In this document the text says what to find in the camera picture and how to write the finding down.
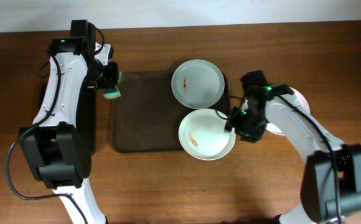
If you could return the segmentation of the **green dish sponge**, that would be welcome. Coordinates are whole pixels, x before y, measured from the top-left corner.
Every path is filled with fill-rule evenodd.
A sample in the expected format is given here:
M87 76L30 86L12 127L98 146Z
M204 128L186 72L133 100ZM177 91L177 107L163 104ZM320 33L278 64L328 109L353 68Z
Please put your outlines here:
M121 93L118 89L118 84L120 83L122 76L123 76L122 72L118 72L118 74L114 75L113 77L110 76L105 77L101 87L102 89L104 89L103 96L106 99L113 100L121 96Z

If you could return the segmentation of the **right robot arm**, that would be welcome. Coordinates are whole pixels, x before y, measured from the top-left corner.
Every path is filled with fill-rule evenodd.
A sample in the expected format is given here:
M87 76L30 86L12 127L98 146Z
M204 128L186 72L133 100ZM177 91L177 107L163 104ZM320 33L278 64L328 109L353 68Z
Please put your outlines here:
M361 212L361 145L348 145L328 132L285 83L270 85L261 70L240 79L244 94L231 110L226 131L258 142L269 123L294 146L305 163L301 203L270 223L343 223Z

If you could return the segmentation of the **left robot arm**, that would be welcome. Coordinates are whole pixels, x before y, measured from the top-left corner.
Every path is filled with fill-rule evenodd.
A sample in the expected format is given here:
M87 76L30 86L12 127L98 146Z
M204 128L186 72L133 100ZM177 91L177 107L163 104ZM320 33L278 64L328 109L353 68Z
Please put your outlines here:
M113 47L96 42L101 31L87 20L73 20L69 37L48 46L50 74L41 89L40 109L20 144L34 179L63 202L73 223L107 223L90 186L95 153L96 91L120 97L122 73L111 61Z

